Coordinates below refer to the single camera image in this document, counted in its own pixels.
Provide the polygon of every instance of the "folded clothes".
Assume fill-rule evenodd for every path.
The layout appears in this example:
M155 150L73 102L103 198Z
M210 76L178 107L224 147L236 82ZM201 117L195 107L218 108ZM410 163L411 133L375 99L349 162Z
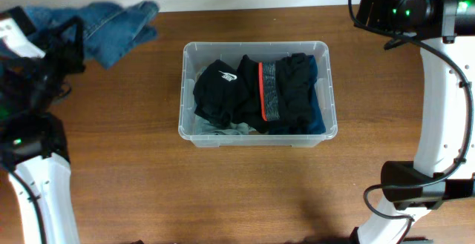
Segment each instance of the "folded clothes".
M249 92L235 69L216 60L201 74L193 95L197 104L196 115L214 126L227 128L233 121L235 110L249 97Z
M207 67L203 67L198 71L196 80L201 77L206 69ZM255 131L255 129L245 123L234 124L230 122L229 126L224 128L220 125L213 125L208 120L198 115L196 115L196 118L194 119L194 134L196 135L248 135L251 131Z
M317 82L318 67L314 56L309 56L309 102L312 107L312 122L308 126L303 127L282 127L269 130L271 135L283 134L323 134L327 131L324 120L321 115L320 106L318 105L318 97L315 90Z
M222 128L246 123L266 133L312 122L309 58L302 53L270 63L244 56L237 71L217 60L197 80L193 93L195 113Z
M254 62L245 55L237 72L251 94L246 104L235 111L233 121L245 122L260 133L311 123L312 107L307 96L309 60L305 54L266 63Z
M43 50L54 47L49 30L74 16L84 22L83 40L86 59L97 60L108 69L139 44L157 37L157 31L147 25L158 14L159 7L152 1L142 1L131 7L110 2L97 2L81 8L24 7L36 27L28 39ZM63 40L74 40L76 29L63 34ZM0 48L0 55L5 55Z

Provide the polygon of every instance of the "wooden table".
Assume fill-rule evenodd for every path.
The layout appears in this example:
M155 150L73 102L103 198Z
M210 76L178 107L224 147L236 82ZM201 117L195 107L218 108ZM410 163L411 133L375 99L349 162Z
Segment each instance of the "wooden table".
M363 190L388 160L412 160L423 72L410 45L352 26L347 8L161 13L160 38L110 70L69 78L53 108L68 135L82 243L283 243L347 236L370 216ZM177 132L188 42L321 40L330 47L338 135L316 148L198 149ZM18 203L0 184L0 243L21 243ZM377 202L381 194L371 196ZM474 243L475 200L452 202L410 235Z

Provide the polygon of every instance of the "plastic storage bin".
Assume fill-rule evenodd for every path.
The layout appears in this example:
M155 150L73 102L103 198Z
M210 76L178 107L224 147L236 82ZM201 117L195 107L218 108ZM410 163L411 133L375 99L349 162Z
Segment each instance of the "plastic storage bin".
M243 57L248 55L256 62L282 59L292 53L314 55L318 65L318 80L315 84L318 103L327 132L321 135L248 135L248 136L206 136L194 134L193 89L197 72L221 59L237 68ZM318 143L332 139L338 131L333 97L330 53L323 42L267 42L267 43L206 43L192 42L183 51L183 73L181 80L180 123L181 137L192 141L197 147L219 147L221 145L291 145L292 147L315 147Z

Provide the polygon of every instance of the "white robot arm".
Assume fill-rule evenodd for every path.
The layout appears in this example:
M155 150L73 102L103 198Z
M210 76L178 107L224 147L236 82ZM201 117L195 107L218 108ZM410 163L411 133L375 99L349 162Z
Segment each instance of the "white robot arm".
M370 14L373 10L366 17L363 10L363 15L357 18L363 23L356 26L374 33L383 32L381 34L386 36L390 36L389 28L401 32L416 31L418 34L411 35L415 42L423 40L424 44L445 54L459 66L466 79L462 79L452 65L433 52L421 49L425 94L419 149L413 162L387 162L381 173L381 182L383 185L417 187L441 179L444 175L450 176L446 176L444 181L417 188L383 188L384 196L375 213L352 233L351 243L358 244L402 243L411 225L436 210L444 201L475 197L475 155L474 145L470 142L473 113L467 111L470 108L473 110L473 101L468 101L467 97L473 88L471 84L465 83L474 77L471 66L475 64L475 23L471 20L474 13L470 4L475 1L425 0L421 3L416 0L361 0L361 7L367 7L368 3L372 3L371 7L381 6L382 1L389 7L386 10L382 7L376 12L389 13L389 18L384 16L380 20L377 18L379 14L371 16L374 15ZM414 10L427 12L415 18L410 17ZM388 44L386 49L397 47L397 44L392 47ZM458 162L461 155L465 155L463 162ZM397 216L408 218L396 219Z
M72 25L82 32L82 22L71 19L52 33ZM0 163L19 201L24 241L79 244L67 141L61 121L46 110L64 92L64 77L84 71L82 34L75 43L44 53L13 18L0 20L0 28L1 41L18 55L0 62Z

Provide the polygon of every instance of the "denim fabric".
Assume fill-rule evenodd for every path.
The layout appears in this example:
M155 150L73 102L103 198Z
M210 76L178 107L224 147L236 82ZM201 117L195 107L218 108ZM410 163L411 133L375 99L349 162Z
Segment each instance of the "denim fabric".
M305 128L279 128L269 131L269 135L283 134L322 134L327 131L324 120L321 115L320 106L318 105L317 92L315 91L315 83L318 77L317 61L314 56L309 57L309 102L312 106L312 122Z
M147 24L158 14L159 7L152 1L142 1L131 7L120 7L110 2L97 2L81 8L50 9L25 7L24 11L35 25L36 33L28 39L37 44L53 29L78 16L84 21L84 51L86 59L97 60L104 68L112 67L126 53L139 44L157 37L157 31ZM63 33L64 40L74 40L75 29Z

